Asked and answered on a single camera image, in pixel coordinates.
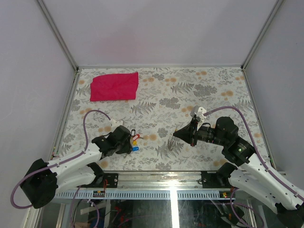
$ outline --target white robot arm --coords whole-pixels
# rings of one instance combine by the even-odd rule
[[[231,163],[225,163],[217,171],[216,179],[221,182],[226,179],[232,186],[266,204],[288,228],[302,227],[304,191],[286,180],[256,153],[251,144],[239,137],[238,127],[230,117],[220,117],[215,128],[211,128],[202,124],[204,119],[197,110],[204,110],[202,114],[206,116],[205,109],[194,107],[191,122],[176,131],[173,136],[191,146],[195,146],[197,141],[223,146],[222,154]],[[256,180],[244,175],[237,167],[248,171]]]
[[[114,153],[131,153],[130,139],[130,131],[121,125],[107,138],[94,138],[85,151],[79,150],[48,162],[39,159],[33,162],[26,176],[43,168],[49,169],[26,178],[20,187],[36,209],[48,204],[57,193],[73,187],[89,184],[99,187],[105,175],[96,162]]]

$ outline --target patterned table surface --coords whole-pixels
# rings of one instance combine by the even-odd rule
[[[135,100],[90,102],[90,83],[99,75],[139,73]],[[82,120],[86,112],[99,109],[115,120],[123,120],[128,129],[135,129],[140,150],[130,155],[115,154],[99,161],[104,170],[111,171],[201,171],[217,170],[226,162],[222,147],[198,142],[190,147],[178,140],[172,151],[167,141],[175,129],[187,125],[190,111],[196,106],[206,110],[233,105],[244,114],[258,149],[269,160],[251,104],[246,83],[239,67],[203,68],[120,68],[82,69],[59,152],[71,153],[84,148]],[[234,110],[221,110],[209,115],[206,122],[214,127],[216,119],[230,116],[239,127],[239,135],[250,141],[242,119]],[[89,140],[108,134],[109,121],[100,113],[86,119]]]

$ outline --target white wall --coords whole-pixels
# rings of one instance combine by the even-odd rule
[[[47,159],[73,70],[34,0],[0,1],[0,226],[26,210],[10,193],[32,162]],[[19,205],[29,204],[19,189]]]
[[[80,65],[241,65],[276,0],[45,0]]]
[[[287,0],[247,68],[275,162],[304,189],[304,1]]]

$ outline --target pink cloth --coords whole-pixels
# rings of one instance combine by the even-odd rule
[[[138,72],[100,75],[91,83],[90,101],[134,100],[138,88]]]

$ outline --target black base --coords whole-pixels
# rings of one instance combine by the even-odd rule
[[[220,182],[216,172],[202,171],[201,183],[204,189],[230,189],[229,182]]]
[[[107,189],[116,189],[118,185],[118,173],[105,173],[103,182],[105,180],[107,180]]]

